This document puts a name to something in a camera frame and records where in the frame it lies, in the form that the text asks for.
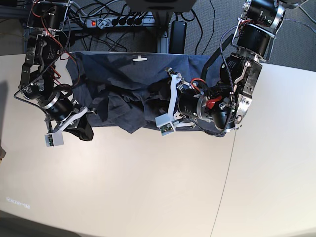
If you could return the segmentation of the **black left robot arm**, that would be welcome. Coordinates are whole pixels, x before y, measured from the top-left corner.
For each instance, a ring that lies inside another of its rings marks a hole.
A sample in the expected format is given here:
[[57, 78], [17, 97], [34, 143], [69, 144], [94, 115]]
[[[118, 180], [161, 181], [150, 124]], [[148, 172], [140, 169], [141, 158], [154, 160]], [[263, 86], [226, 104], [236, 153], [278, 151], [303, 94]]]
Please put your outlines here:
[[[201, 76], [185, 81], [180, 73], [167, 69], [171, 97], [168, 111], [156, 117], [162, 135], [180, 127], [199, 127], [199, 121], [213, 123], [221, 136], [241, 127], [262, 70], [269, 60], [276, 34], [281, 27], [286, 3], [282, 0], [247, 0], [238, 24], [224, 33], [220, 46], [202, 69]], [[215, 86], [206, 83], [209, 67], [231, 44], [236, 52], [223, 59], [220, 79]]]

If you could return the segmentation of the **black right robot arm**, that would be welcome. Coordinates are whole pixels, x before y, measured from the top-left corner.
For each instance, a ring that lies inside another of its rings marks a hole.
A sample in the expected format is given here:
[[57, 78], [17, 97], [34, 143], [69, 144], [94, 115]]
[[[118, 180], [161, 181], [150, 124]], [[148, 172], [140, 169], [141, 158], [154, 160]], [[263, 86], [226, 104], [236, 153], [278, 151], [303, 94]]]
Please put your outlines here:
[[74, 60], [66, 49], [70, 36], [61, 43], [56, 34], [70, 24], [68, 12], [70, 0], [34, 0], [27, 26], [30, 33], [21, 79], [14, 98], [40, 109], [45, 114], [48, 147], [63, 145], [63, 132], [68, 132], [82, 141], [91, 141], [94, 133], [87, 120], [92, 109], [70, 100], [74, 84], [57, 83], [60, 75], [55, 63], [62, 55]]

